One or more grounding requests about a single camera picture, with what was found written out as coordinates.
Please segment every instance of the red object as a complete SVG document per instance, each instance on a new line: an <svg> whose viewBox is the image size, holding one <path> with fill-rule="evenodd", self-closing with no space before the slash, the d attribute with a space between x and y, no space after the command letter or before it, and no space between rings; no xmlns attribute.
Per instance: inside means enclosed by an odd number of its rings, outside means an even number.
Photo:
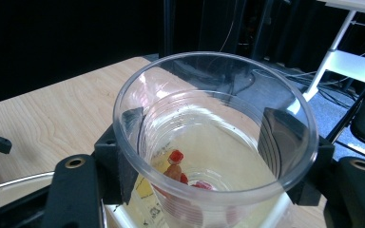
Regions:
<svg viewBox="0 0 365 228"><path fill-rule="evenodd" d="M188 177L184 173L182 173L182 175L180 177L180 182L188 184Z"/></svg>
<svg viewBox="0 0 365 228"><path fill-rule="evenodd" d="M180 150L174 150L168 157L168 162L170 164L179 164L182 162L182 160L183 160L183 153L180 152Z"/></svg>
<svg viewBox="0 0 365 228"><path fill-rule="evenodd" d="M202 189L207 189L207 190L212 190L212 185L210 185L209 183L207 182L204 182L204 181L197 181L195 184L192 184L191 186L193 187L197 187L197 188L202 188Z"/></svg>

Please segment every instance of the light wood tabletop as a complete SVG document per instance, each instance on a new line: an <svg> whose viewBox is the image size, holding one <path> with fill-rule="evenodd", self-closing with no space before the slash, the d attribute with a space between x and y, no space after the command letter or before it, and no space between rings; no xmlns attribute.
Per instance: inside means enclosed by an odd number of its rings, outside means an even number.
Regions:
<svg viewBox="0 0 365 228"><path fill-rule="evenodd" d="M0 183L53 171L70 155L91 154L112 124L122 85L148 63L128 59L0 102L0 136L12 142L8 155L0 153ZM324 203L292 207L291 227L325 227Z"/></svg>

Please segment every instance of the transparent cup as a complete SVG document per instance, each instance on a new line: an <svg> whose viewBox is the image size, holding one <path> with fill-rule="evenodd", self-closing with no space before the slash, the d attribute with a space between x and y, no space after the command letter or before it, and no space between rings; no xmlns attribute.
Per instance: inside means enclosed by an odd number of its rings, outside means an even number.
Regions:
<svg viewBox="0 0 365 228"><path fill-rule="evenodd" d="M117 97L114 130L169 227L233 227L296 184L317 154L300 92L266 66L216 52L136 72ZM187 183L164 174L176 150Z"/></svg>

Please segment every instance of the cup rim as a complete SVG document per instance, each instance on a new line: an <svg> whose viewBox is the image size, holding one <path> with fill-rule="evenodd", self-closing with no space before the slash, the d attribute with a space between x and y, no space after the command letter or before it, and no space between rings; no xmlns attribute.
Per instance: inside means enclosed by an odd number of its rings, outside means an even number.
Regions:
<svg viewBox="0 0 365 228"><path fill-rule="evenodd" d="M241 191L222 192L222 191L208 191L204 189L193 188L189 185L172 180L166 177L164 174L157 171L156 169L154 169L153 167L151 167L144 161L144 159L142 159L138 155L137 151L128 142L124 131L120 127L121 113L119 110L121 108L121 103L124 99L124 95L128 91L129 87L132 85L132 83L135 82L135 80L138 77L140 77L142 73L161 63L188 56L204 56L204 55L226 57L250 63L252 65L256 65L257 67L266 70L268 73L271 73L278 79L280 79L280 81L291 90L291 92L295 95L296 99L298 99L298 102L300 103L300 106L307 117L307 124L308 124L307 126L310 133L309 142L315 142L315 143L307 144L306 153L301 158L301 162L295 168L293 168L293 170L291 170L287 175L279 178L278 180L265 184L263 186ZM317 133L315 117L310 106L307 104L307 102L303 98L302 94L298 91L298 89L293 85L291 85L290 82L282 75L276 73L275 71L272 71L267 66L264 66L261 63L258 63L254 60L241 57L238 55L222 53L222 52L194 51L194 52L179 53L163 57L159 60L156 60L148 64L147 66L142 67L125 82L125 84L123 85L117 96L113 109L113 128L116 136L120 136L116 140L117 143L120 145L121 150L123 151L126 159L151 184L167 191L168 193L174 196L179 196L180 198L185 200L195 200L198 201L200 204L231 206L231 205L245 205L268 200L273 196L275 196L276 194L282 193L283 191L290 189L297 182L299 182L305 176L305 174L307 173L307 171L309 170L309 168L311 167L311 165L313 164L314 160L317 157L318 133Z"/></svg>

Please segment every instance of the white table leg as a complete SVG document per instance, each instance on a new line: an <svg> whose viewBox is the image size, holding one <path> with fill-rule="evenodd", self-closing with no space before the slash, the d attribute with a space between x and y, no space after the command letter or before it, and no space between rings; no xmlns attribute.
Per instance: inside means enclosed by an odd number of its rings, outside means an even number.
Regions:
<svg viewBox="0 0 365 228"><path fill-rule="evenodd" d="M348 29L349 25L352 22L352 19L354 18L356 14L355 10L350 10L348 13L348 16L346 16L345 21L342 24L342 27L340 28L339 32L336 35L336 38L334 42L331 44L330 48L328 49L327 53L325 54L324 59L321 62L321 65L319 65L318 71L316 75L314 76L314 79L310 86L307 88L307 90L303 93L304 99L308 102L310 101L314 95L318 92L318 83L322 78L322 75L324 74L325 70L328 68L332 54L336 51L337 47L339 46L340 41L342 40L342 37L345 35L346 30Z"/></svg>

